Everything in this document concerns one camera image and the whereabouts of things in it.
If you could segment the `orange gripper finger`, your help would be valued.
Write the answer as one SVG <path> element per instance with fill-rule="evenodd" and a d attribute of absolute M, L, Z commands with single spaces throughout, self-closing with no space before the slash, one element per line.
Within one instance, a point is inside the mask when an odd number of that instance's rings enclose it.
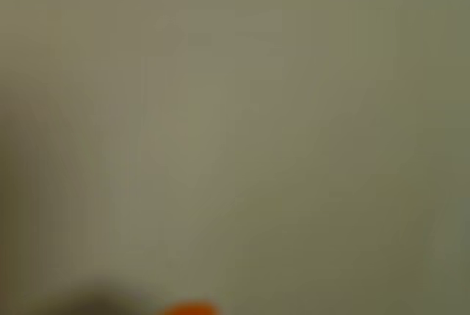
<path fill-rule="evenodd" d="M 165 307 L 159 315 L 218 315 L 220 311 L 215 305 L 204 301 L 176 303 Z"/>

